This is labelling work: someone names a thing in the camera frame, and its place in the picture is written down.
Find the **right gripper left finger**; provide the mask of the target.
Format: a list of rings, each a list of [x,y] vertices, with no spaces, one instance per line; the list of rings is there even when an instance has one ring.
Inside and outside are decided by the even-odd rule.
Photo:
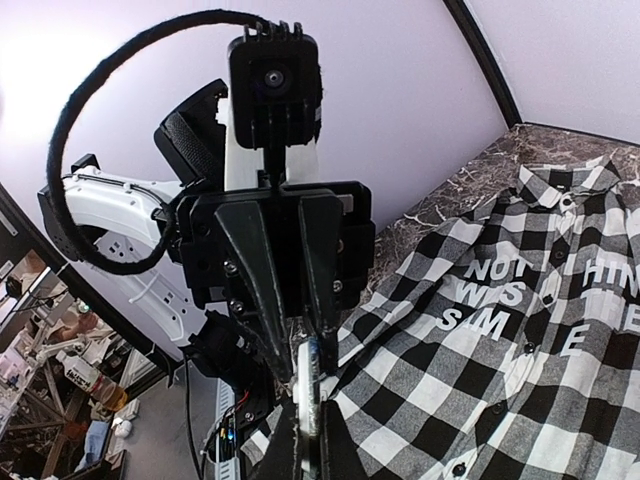
[[[283,407],[265,456],[257,467],[257,479],[302,480],[302,459],[298,406],[289,401]]]

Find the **black white plaid shirt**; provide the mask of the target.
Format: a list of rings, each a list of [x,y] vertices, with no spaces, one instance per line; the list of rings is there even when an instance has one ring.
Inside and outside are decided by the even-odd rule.
[[[343,323],[339,405],[370,479],[639,475],[639,189],[521,166]]]

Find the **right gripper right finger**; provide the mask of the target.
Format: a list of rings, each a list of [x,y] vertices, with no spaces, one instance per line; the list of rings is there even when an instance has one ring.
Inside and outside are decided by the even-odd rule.
[[[324,480],[367,480],[346,421],[338,404],[323,402],[320,414],[320,478]]]

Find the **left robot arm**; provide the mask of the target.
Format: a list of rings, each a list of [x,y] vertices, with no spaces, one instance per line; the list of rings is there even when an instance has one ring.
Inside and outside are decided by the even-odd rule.
[[[140,277],[163,258],[183,269],[205,323],[180,314],[160,326],[206,375],[251,391],[267,380],[296,390],[299,434],[325,425],[319,380],[338,366],[338,322],[373,265],[372,195],[357,181],[272,184],[227,191],[230,141],[217,116],[229,98],[215,80],[175,108],[154,134],[174,182],[108,176],[94,155],[40,193],[45,226],[71,259]]]

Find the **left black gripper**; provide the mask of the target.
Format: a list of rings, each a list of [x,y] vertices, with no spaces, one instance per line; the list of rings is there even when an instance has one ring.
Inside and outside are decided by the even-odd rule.
[[[310,305],[323,370],[337,369],[337,311],[354,308],[373,266],[372,195],[357,181],[215,193],[187,190],[177,205],[175,260],[194,303],[240,301],[274,376],[293,376],[285,314]]]

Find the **white round brooch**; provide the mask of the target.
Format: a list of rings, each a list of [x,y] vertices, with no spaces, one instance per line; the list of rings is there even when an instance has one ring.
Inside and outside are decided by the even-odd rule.
[[[318,341],[308,337],[298,347],[294,386],[294,473],[299,479],[330,478],[330,410],[322,399],[320,383]]]

